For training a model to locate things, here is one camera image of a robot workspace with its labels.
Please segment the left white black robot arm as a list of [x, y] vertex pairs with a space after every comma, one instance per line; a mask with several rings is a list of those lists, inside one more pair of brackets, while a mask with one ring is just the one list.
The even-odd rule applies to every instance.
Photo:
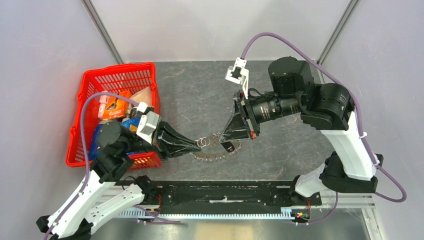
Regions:
[[154, 141], [146, 141], [117, 121], [103, 124], [96, 142], [100, 150], [86, 170], [80, 185], [53, 214], [41, 216], [36, 225], [45, 239], [88, 240], [112, 217], [140, 203], [152, 204], [157, 187], [146, 176], [139, 176], [120, 194], [95, 206], [98, 199], [113, 187], [134, 164], [130, 152], [157, 151], [165, 159], [199, 152], [201, 148], [160, 121]]

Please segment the small black key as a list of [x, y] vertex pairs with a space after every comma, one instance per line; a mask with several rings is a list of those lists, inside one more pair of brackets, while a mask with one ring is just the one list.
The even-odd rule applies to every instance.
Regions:
[[221, 145], [228, 153], [232, 153], [235, 150], [235, 146], [230, 141], [222, 142]]

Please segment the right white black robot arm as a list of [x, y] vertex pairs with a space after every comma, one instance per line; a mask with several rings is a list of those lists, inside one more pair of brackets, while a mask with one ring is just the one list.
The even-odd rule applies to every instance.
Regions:
[[307, 61], [287, 56], [269, 65], [272, 91], [260, 93], [248, 86], [246, 63], [237, 58], [226, 71], [225, 79], [242, 89], [233, 96], [233, 114], [219, 142], [228, 147], [232, 141], [253, 140], [259, 136], [262, 123], [299, 114], [304, 124], [329, 140], [334, 151], [316, 170], [294, 178], [289, 200], [300, 205], [327, 189], [337, 193], [375, 193], [379, 156], [370, 157], [363, 145], [349, 91], [337, 83], [315, 83]]

